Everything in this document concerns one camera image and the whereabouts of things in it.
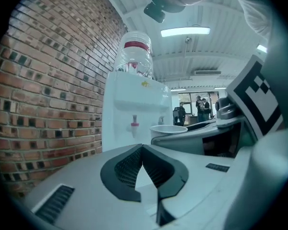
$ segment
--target ceiling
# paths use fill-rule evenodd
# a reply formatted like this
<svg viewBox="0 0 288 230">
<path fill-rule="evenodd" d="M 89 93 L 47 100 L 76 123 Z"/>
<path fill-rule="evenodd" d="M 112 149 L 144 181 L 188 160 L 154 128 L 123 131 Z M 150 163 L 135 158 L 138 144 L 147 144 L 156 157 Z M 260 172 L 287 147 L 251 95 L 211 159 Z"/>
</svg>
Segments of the ceiling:
<svg viewBox="0 0 288 230">
<path fill-rule="evenodd" d="M 237 0 L 205 0 L 180 13 L 166 13 L 163 23 L 144 14 L 151 0 L 109 1 L 129 31 L 139 30 L 150 36 L 155 79 L 170 88 L 208 90 L 227 86 L 252 54 L 265 58 L 265 53 L 256 48 L 258 44 L 266 46 L 266 42 L 246 24 Z M 210 34 L 188 35 L 188 44 L 187 35 L 161 37 L 161 30 L 192 25 L 210 27 Z M 221 74 L 194 76 L 195 70 L 218 70 Z"/>
</svg>

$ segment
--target black rubber pad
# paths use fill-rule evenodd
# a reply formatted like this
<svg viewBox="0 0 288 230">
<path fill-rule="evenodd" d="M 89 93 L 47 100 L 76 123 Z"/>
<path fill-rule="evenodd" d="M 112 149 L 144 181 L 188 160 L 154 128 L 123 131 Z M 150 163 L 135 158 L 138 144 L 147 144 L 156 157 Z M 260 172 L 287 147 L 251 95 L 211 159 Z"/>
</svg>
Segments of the black rubber pad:
<svg viewBox="0 0 288 230">
<path fill-rule="evenodd" d="M 227 172 L 230 167 L 224 166 L 224 165 L 219 165 L 219 164 L 214 164 L 214 163 L 209 163 L 206 165 L 206 168 L 216 170 L 216 171 L 221 171 L 221 172 Z"/>
</svg>

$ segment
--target clear plastic bottle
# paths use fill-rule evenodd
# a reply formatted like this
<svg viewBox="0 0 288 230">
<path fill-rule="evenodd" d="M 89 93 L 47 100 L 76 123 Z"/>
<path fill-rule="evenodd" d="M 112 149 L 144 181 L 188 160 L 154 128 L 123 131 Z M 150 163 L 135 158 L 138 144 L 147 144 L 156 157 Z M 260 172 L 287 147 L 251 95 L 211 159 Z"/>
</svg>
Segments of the clear plastic bottle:
<svg viewBox="0 0 288 230">
<path fill-rule="evenodd" d="M 152 79 L 151 52 L 151 40 L 147 34 L 140 31 L 128 32 L 120 41 L 114 68 L 116 71 L 125 71 Z"/>
</svg>

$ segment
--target ceiling light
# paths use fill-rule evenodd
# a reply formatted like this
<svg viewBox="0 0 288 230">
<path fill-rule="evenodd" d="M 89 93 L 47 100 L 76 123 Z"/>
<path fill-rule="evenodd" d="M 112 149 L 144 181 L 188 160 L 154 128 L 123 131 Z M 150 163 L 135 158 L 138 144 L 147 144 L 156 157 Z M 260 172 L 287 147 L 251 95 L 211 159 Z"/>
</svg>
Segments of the ceiling light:
<svg viewBox="0 0 288 230">
<path fill-rule="evenodd" d="M 184 91 L 184 90 L 186 90 L 186 89 L 171 90 L 171 91 L 174 92 L 174 91 Z"/>
<path fill-rule="evenodd" d="M 174 36 L 174 35 L 184 35 L 184 34 L 209 34 L 209 27 L 182 27 L 173 28 L 161 31 L 161 36 Z"/>
<path fill-rule="evenodd" d="M 262 45 L 258 45 L 257 49 L 259 49 L 259 50 L 261 50 L 261 51 L 263 51 L 265 53 L 267 52 L 267 48 L 262 46 Z"/>
</svg>

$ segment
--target bucket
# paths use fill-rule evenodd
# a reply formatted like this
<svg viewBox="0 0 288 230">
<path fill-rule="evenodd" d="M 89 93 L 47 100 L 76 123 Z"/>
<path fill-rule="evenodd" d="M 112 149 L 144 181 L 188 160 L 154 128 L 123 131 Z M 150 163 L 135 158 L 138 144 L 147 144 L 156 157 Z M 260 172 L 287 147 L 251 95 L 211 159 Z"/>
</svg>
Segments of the bucket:
<svg viewBox="0 0 288 230">
<path fill-rule="evenodd" d="M 157 125 L 150 127 L 150 133 L 152 135 L 152 139 L 160 136 L 181 134 L 187 131 L 188 129 L 186 127 L 175 125 Z"/>
</svg>

